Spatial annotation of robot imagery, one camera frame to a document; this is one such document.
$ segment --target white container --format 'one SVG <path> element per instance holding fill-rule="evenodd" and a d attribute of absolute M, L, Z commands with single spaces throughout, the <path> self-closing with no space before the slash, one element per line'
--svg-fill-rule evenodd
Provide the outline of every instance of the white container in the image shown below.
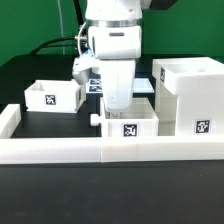
<path fill-rule="evenodd" d="M 163 119 L 172 121 L 176 136 L 224 134 L 222 63 L 207 57 L 156 59 L 153 76 L 157 79 L 156 113 L 162 126 Z"/>
<path fill-rule="evenodd" d="M 101 116 L 92 115 L 91 124 L 101 124 L 102 137 L 143 137 L 158 134 L 159 120 L 147 98 L 133 98 L 130 110 L 120 118 L 110 117 L 100 101 Z"/>
<path fill-rule="evenodd" d="M 0 139 L 8 139 L 21 120 L 19 104 L 9 104 L 0 114 Z"/>
<path fill-rule="evenodd" d="M 37 80 L 25 90 L 28 111 L 77 113 L 86 100 L 85 86 L 76 81 Z"/>

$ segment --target green wall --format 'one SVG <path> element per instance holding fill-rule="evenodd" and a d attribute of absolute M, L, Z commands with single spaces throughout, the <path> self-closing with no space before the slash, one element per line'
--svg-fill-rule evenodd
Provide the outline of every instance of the green wall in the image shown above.
<path fill-rule="evenodd" d="M 65 36 L 77 33 L 72 0 L 61 0 Z M 61 36 L 57 0 L 0 0 L 0 65 Z M 61 49 L 40 53 L 61 54 Z M 224 56 L 224 1 L 179 0 L 168 11 L 146 11 L 143 53 Z"/>

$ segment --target table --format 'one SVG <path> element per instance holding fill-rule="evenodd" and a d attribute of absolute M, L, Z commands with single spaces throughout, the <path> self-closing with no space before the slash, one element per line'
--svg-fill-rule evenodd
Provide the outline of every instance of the table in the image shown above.
<path fill-rule="evenodd" d="M 24 55 L 0 68 L 2 108 L 8 103 L 23 105 L 23 122 L 13 138 L 78 135 L 69 123 L 78 127 L 79 137 L 99 135 L 86 119 L 89 112 L 97 111 L 97 98 L 88 101 L 92 104 L 86 104 L 83 113 L 68 117 L 27 115 L 25 111 L 24 89 L 37 78 L 70 80 L 72 63 L 72 56 Z M 150 59 L 142 59 L 139 76 L 149 74 L 150 63 Z M 49 128 L 41 129 L 46 120 Z M 62 125 L 69 130 L 57 130 Z M 0 220 L 23 224 L 221 224 L 223 189 L 223 161 L 0 165 Z"/>

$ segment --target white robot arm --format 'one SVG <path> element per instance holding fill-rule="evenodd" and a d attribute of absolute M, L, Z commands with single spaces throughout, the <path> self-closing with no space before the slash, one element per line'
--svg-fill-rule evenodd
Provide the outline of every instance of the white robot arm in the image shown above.
<path fill-rule="evenodd" d="M 101 75 L 105 109 L 119 114 L 129 109 L 133 93 L 135 60 L 141 56 L 142 8 L 151 0 L 88 0 L 88 46 L 93 55 L 74 62 L 79 84 L 88 80 L 88 69 Z"/>

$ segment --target cable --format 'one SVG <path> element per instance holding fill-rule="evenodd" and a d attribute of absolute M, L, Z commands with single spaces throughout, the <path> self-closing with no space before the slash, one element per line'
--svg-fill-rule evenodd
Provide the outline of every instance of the cable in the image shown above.
<path fill-rule="evenodd" d="M 53 47 L 77 47 L 77 44 L 62 44 L 62 45 L 50 45 L 43 48 L 53 48 Z"/>
<path fill-rule="evenodd" d="M 64 37 L 64 38 L 57 38 L 57 39 L 53 39 L 53 40 L 50 40 L 50 41 L 47 41 L 43 44 L 41 44 L 39 47 L 35 48 L 34 50 L 32 50 L 29 55 L 36 55 L 36 53 L 41 49 L 41 48 L 44 48 L 46 47 L 47 45 L 49 44 L 54 44 L 54 43 L 58 43 L 58 42 L 64 42 L 64 41 L 67 41 L 67 40 L 74 40 L 74 37 Z"/>
<path fill-rule="evenodd" d="M 73 0 L 73 3 L 75 6 L 78 25 L 81 26 L 84 23 L 84 21 L 83 21 L 83 17 L 82 17 L 82 11 L 81 11 L 81 7 L 79 4 L 79 0 Z"/>
<path fill-rule="evenodd" d="M 58 2 L 59 17 L 60 17 L 61 37 L 64 38 L 64 23 L 63 23 L 62 9 L 61 9 L 61 1 L 57 0 L 57 2 Z"/>
<path fill-rule="evenodd" d="M 82 50 L 81 50 L 81 35 L 82 35 L 82 32 L 85 29 L 85 27 L 86 27 L 86 22 L 82 25 L 82 27 L 79 30 L 79 34 L 78 34 L 78 52 L 79 52 L 79 55 L 80 56 L 82 55 Z"/>

